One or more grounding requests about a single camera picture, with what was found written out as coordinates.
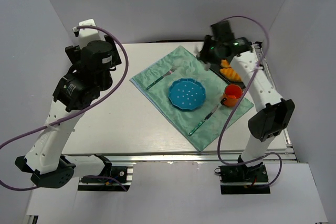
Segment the orange ring donut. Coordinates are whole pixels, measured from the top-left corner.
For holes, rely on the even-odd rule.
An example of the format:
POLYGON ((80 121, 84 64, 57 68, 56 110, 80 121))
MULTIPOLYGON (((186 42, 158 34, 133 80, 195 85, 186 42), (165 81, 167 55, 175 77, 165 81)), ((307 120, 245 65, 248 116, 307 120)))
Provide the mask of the orange ring donut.
POLYGON ((220 65, 222 68, 230 68, 230 64, 227 60, 222 60, 220 65))

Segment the metal tongs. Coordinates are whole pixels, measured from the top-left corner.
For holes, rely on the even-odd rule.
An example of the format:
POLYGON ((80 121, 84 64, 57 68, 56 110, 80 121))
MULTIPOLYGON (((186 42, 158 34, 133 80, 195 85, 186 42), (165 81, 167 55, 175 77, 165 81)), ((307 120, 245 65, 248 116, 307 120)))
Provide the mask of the metal tongs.
POLYGON ((194 49, 194 53, 196 54, 196 59, 202 64, 205 71, 208 71, 211 66, 211 62, 207 58, 206 53, 203 53, 199 48, 196 46, 194 49))

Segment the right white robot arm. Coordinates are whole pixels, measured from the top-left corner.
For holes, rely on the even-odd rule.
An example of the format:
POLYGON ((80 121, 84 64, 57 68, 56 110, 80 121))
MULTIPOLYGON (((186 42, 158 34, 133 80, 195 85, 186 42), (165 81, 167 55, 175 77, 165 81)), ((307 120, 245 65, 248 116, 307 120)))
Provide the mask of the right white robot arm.
POLYGON ((275 90, 252 45, 245 37, 235 37, 228 20, 212 24, 211 30, 212 34, 204 38, 197 59, 206 68, 220 66, 226 60, 240 76, 255 104, 256 114, 248 120, 250 138, 238 158, 238 165, 250 174, 260 168, 270 143, 287 127, 295 104, 275 90))

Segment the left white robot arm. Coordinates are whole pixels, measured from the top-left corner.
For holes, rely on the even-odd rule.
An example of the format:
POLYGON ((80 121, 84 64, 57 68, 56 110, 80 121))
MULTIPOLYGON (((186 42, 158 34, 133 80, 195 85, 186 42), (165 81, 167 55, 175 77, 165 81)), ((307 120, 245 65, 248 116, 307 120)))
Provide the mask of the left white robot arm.
POLYGON ((105 35, 83 47, 66 47, 65 52, 72 65, 53 92, 46 129, 31 150, 15 161, 40 188, 60 188, 73 177, 102 177, 111 169, 111 162, 102 155, 74 158, 63 155, 62 150, 81 118, 75 113, 88 108, 112 86, 110 70, 121 63, 115 42, 105 35))

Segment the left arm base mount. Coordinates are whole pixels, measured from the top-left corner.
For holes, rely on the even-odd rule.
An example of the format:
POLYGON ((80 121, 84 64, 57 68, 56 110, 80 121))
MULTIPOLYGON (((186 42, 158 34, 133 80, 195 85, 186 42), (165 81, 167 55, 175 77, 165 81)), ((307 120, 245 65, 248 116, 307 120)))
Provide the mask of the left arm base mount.
POLYGON ((111 166, 100 175, 87 175, 79 179, 78 191, 126 192, 130 188, 133 168, 111 166))

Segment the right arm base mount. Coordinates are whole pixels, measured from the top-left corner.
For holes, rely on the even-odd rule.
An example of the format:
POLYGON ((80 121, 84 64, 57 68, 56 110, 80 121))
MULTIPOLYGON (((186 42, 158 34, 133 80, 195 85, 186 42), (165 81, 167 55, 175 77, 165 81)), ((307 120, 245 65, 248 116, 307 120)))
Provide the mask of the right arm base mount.
POLYGON ((222 195, 262 195, 270 194, 266 167, 263 163, 256 167, 219 166, 214 169, 220 178, 222 195))

